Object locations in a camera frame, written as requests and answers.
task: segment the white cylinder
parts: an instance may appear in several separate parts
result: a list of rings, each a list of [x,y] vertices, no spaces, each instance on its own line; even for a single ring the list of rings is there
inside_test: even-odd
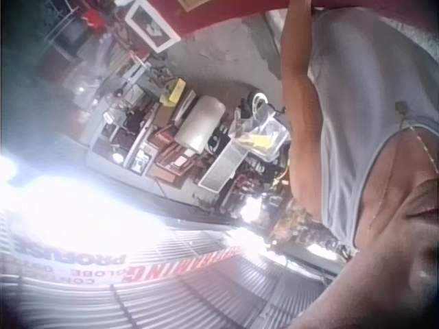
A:
[[[182,124],[175,141],[201,154],[220,122],[226,106],[211,96],[202,96]]]

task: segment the picture frame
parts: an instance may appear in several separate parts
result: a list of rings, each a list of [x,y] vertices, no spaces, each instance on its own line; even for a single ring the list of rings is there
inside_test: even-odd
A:
[[[156,52],[160,53],[181,40],[171,25],[147,1],[136,0],[125,22]]]

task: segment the man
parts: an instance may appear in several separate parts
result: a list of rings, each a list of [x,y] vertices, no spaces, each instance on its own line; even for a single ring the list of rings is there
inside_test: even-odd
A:
[[[311,31],[292,0],[281,68],[294,197],[360,250],[292,328],[413,324],[438,288],[438,63],[367,10]]]

